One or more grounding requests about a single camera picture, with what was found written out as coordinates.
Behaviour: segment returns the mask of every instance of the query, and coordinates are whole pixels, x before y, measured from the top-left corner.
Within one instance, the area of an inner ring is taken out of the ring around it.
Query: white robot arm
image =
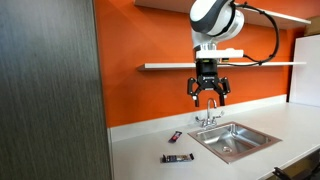
[[[254,60],[244,54],[243,50],[234,50],[232,48],[217,50],[219,42],[233,38],[243,27],[244,16],[241,11],[236,10],[236,7],[258,11],[272,22],[276,30],[277,43],[273,54],[267,59]],[[279,32],[275,21],[264,11],[248,6],[247,3],[236,5],[234,0],[196,0],[190,11],[190,23],[197,79],[189,78],[187,93],[195,101],[196,107],[199,107],[198,95],[202,90],[216,91],[219,94],[220,105],[225,105],[224,98],[231,90],[228,79],[226,77],[218,77],[217,65],[221,58],[246,57],[254,61],[249,65],[261,65],[270,61],[278,51]],[[198,88],[195,91],[192,90],[194,83],[198,84]]]

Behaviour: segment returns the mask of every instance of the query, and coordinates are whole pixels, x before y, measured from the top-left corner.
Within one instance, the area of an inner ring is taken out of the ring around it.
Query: faucet
[[[217,108],[216,100],[214,100],[213,98],[209,98],[208,104],[207,104],[207,118],[200,120],[198,118],[198,116],[196,117],[196,121],[202,122],[202,128],[205,128],[205,129],[207,129],[209,127],[215,127],[217,125],[216,118],[221,118],[224,115],[224,112],[221,111],[219,116],[212,116],[212,118],[210,118],[210,104],[211,104],[211,102],[213,104],[213,108],[216,109]]]

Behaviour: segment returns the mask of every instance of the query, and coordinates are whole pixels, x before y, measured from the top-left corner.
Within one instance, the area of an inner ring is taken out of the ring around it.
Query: sink basin
[[[236,122],[188,134],[228,164],[281,141]]]

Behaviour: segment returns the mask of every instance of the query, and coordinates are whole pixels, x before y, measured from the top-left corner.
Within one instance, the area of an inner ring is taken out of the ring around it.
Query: orange wall
[[[319,12],[317,1],[282,0],[275,5],[274,1],[251,0],[249,3],[307,18]],[[95,0],[95,9],[109,127],[205,109],[208,97],[218,99],[214,91],[202,91],[200,107],[194,106],[186,85],[188,78],[196,76],[195,70],[140,72],[136,69],[147,62],[193,62],[187,14],[137,7],[133,0]],[[281,46],[273,61],[292,60],[296,32],[299,30],[281,30]],[[274,42],[271,28],[245,25],[237,37],[220,43],[219,49],[244,49],[254,58],[265,58],[272,52]],[[232,90],[227,105],[288,91],[288,67],[219,69],[219,77],[224,76],[229,78]]]

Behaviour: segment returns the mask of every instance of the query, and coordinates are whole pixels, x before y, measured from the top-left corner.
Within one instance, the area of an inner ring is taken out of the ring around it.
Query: white countertop
[[[282,103],[222,117],[218,124],[235,121],[282,141],[227,164],[187,133],[200,129],[192,124],[114,142],[115,180],[256,180],[284,169],[320,148],[320,108]],[[174,132],[183,134],[168,143]],[[193,153],[184,163],[160,163],[162,155]]]

